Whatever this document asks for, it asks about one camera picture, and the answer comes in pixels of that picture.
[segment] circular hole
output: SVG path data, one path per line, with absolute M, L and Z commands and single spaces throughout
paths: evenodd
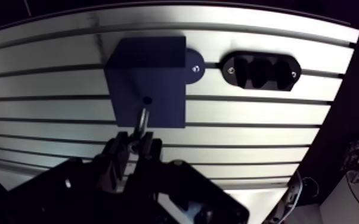
M 150 105 L 153 102 L 153 100 L 150 97 L 144 97 L 143 103 L 146 105 Z

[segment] white cable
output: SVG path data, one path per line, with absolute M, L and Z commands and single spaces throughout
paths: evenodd
M 291 212 L 295 209 L 296 204 L 299 201 L 299 197 L 301 196 L 302 188 L 304 187 L 304 184 L 302 183 L 302 179 L 301 179 L 301 176 L 298 171 L 296 171 L 296 175 L 298 176 L 298 180 L 299 180 L 299 191 L 298 191 L 298 194 L 296 195 L 295 202 L 293 203 L 291 209 L 282 217 L 282 219 L 280 219 L 277 222 L 277 224 L 281 224 L 282 222 L 284 222 L 284 220 L 291 214 Z

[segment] black oval holder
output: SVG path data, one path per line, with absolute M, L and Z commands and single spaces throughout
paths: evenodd
M 250 51 L 229 53 L 219 67 L 226 82 L 243 89 L 291 91 L 302 73 L 290 55 Z

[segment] slotted aluminum panel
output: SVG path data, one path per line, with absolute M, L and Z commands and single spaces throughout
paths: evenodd
M 188 161 L 248 207 L 249 223 L 261 223 L 324 122 L 359 30 L 186 5 L 106 9 L 0 30 L 0 181 L 10 189 L 69 157 L 89 161 L 119 131 L 132 131 L 116 126 L 103 63 L 123 37 L 172 35 L 185 36 L 210 64 L 247 50 L 289 54 L 302 67 L 290 92 L 231 86 L 210 67 L 187 85 L 187 127 L 151 129 L 163 140 L 163 161 Z

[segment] cable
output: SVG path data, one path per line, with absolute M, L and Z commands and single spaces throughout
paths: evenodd
M 348 188 L 349 188 L 349 190 L 350 190 L 351 193 L 352 193 L 352 196 L 354 196 L 356 202 L 359 204 L 359 199 L 356 197 L 354 191 L 352 190 L 351 183 L 349 182 L 348 172 L 345 174 L 345 177 L 346 177 L 346 182 L 347 182 L 347 184 L 348 184 Z
M 302 183 L 302 179 L 298 171 L 296 171 L 296 175 L 298 176 L 298 180 L 299 180 L 299 191 L 298 194 L 296 195 L 295 202 L 293 203 L 291 209 L 277 222 L 277 224 L 281 224 L 282 222 L 284 222 L 284 220 L 291 214 L 291 212 L 295 209 L 296 204 L 299 201 L 299 197 L 301 196 L 302 188 L 304 187 L 304 184 Z
M 304 177 L 302 178 L 302 181 L 304 180 L 311 180 L 316 184 L 316 194 L 312 196 L 312 198 L 315 198 L 316 196 L 318 196 L 318 194 L 320 193 L 320 187 L 317 183 L 317 181 L 315 181 L 313 178 L 311 178 L 310 176 Z

